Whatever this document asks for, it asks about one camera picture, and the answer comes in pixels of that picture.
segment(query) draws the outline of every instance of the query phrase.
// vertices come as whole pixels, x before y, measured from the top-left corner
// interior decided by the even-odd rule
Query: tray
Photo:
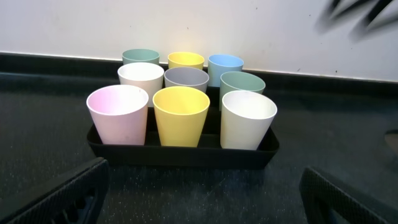
[[[105,145],[95,128],[87,134],[88,144],[97,157],[113,164],[145,166],[211,167],[217,169],[263,169],[279,148],[279,142],[268,129],[256,151],[222,149],[220,146],[221,112],[218,111],[219,88],[207,89],[212,102],[198,147],[161,146],[155,112],[148,108],[146,141],[143,146]]]

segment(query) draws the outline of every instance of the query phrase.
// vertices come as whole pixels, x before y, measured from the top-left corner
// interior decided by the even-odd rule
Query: wall
[[[2,0],[0,52],[120,60],[126,49],[150,48],[161,62],[174,51],[226,53],[245,69],[398,82],[398,29],[355,42],[357,16],[321,35],[315,26],[327,3]]]

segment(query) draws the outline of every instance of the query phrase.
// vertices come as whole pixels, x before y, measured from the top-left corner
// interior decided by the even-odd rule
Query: plastic cup
[[[260,93],[266,88],[266,83],[259,77],[246,72],[226,72],[221,75],[220,105],[221,110],[223,96],[234,90],[248,90]]]
[[[246,90],[225,94],[221,111],[221,147],[256,150],[276,112],[275,103],[264,95]]]
[[[148,107],[154,107],[152,97],[162,88],[164,69],[153,63],[137,62],[123,65],[118,70],[120,84],[133,85],[148,93]]]
[[[147,62],[158,65],[160,54],[149,49],[132,49],[123,52],[122,58],[124,65],[136,62]]]
[[[194,88],[173,86],[159,90],[153,101],[161,145],[197,147],[209,97]]]
[[[220,87],[220,76],[223,73],[240,72],[242,68],[243,60],[238,57],[225,54],[210,56],[208,64],[209,86]]]
[[[166,87],[187,86],[205,93],[208,82],[209,75],[197,68],[172,68],[164,73],[164,83]]]
[[[103,144],[143,145],[148,94],[136,86],[113,85],[94,91],[87,107]]]
[[[191,67],[203,69],[205,59],[198,54],[191,52],[174,52],[169,54],[169,68]]]

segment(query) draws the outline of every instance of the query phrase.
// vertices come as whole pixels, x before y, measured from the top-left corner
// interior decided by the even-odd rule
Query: black baseboard
[[[0,74],[118,79],[117,70],[121,65],[122,62],[111,60],[0,54]],[[245,70],[245,72],[262,78],[266,82],[266,90],[317,91],[383,97],[398,96],[398,83],[250,70]]]

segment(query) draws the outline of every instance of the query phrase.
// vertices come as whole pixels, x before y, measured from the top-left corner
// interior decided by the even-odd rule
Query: speckled black surface
[[[0,198],[95,156],[86,143],[91,91],[115,79],[0,75]],[[317,166],[398,209],[398,159],[384,133],[398,101],[266,90],[280,150],[265,170],[111,168],[98,223],[306,223],[299,180]]]

